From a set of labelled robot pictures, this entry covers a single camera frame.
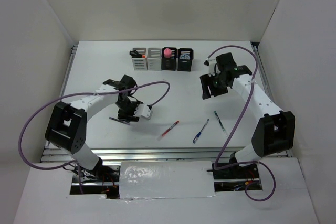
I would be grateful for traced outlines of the orange highlighter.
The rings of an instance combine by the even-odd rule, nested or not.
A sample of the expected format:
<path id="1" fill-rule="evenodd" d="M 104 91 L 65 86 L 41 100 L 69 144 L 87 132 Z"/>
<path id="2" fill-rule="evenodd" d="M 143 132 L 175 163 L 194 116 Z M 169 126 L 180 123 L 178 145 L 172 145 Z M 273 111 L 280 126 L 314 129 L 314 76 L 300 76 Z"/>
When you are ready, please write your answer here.
<path id="1" fill-rule="evenodd" d="M 139 53 L 139 52 L 136 51 L 136 50 L 129 51 L 129 55 L 130 55 L 132 58 L 145 58 L 145 55 Z"/>

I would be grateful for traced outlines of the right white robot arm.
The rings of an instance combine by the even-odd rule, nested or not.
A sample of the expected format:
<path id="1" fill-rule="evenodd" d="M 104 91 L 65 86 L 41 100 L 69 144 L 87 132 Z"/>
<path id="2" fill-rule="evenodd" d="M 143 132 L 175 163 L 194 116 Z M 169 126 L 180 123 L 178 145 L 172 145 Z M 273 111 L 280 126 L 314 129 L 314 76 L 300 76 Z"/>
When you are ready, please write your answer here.
<path id="1" fill-rule="evenodd" d="M 246 65 L 237 65 L 230 52 L 213 60 L 207 59 L 205 65 L 208 73 L 200 77 L 202 98 L 217 97 L 232 89 L 244 100 L 243 110 L 250 109 L 256 119 L 251 143 L 230 157 L 229 172 L 233 177 L 242 177 L 248 166 L 264 157 L 292 149 L 294 114 L 282 110 L 266 95 Z"/>

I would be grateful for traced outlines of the pink cap glue bottle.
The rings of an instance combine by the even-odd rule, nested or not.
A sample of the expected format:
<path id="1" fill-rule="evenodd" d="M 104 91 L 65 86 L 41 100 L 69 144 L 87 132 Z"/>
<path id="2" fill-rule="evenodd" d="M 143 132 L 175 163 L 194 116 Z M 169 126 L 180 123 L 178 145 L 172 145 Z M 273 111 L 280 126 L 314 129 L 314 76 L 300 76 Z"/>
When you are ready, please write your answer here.
<path id="1" fill-rule="evenodd" d="M 164 58 L 170 59 L 170 58 L 172 58 L 172 55 L 173 55 L 173 51 L 170 48 L 165 48 L 163 50 L 163 57 Z"/>

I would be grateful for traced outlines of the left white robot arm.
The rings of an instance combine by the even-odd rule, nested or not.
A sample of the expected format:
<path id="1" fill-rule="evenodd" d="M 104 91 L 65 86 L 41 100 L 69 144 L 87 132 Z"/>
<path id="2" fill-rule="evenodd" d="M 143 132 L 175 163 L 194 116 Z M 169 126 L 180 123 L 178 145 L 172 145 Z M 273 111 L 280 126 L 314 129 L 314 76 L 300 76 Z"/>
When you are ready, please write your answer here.
<path id="1" fill-rule="evenodd" d="M 85 170 L 85 176 L 96 182 L 107 178 L 113 173 L 112 168 L 103 165 L 99 158 L 86 144 L 87 122 L 104 108 L 115 104 L 119 110 L 117 120 L 122 123 L 137 122 L 140 118 L 135 116 L 140 101 L 131 101 L 131 91 L 110 95 L 126 89 L 135 88 L 136 81 L 124 75 L 120 81 L 107 80 L 96 91 L 72 103 L 62 101 L 55 104 L 45 138 L 55 146 L 66 151 Z"/>

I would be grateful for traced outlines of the blue glue bottle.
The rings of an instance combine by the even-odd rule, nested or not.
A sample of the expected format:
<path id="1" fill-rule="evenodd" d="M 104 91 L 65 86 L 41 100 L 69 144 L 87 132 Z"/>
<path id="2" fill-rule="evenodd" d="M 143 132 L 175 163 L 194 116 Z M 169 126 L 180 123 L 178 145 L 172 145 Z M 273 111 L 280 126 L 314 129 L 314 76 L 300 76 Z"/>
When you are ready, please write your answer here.
<path id="1" fill-rule="evenodd" d="M 179 56 L 179 60 L 190 60 L 190 55 L 189 54 L 181 54 Z"/>

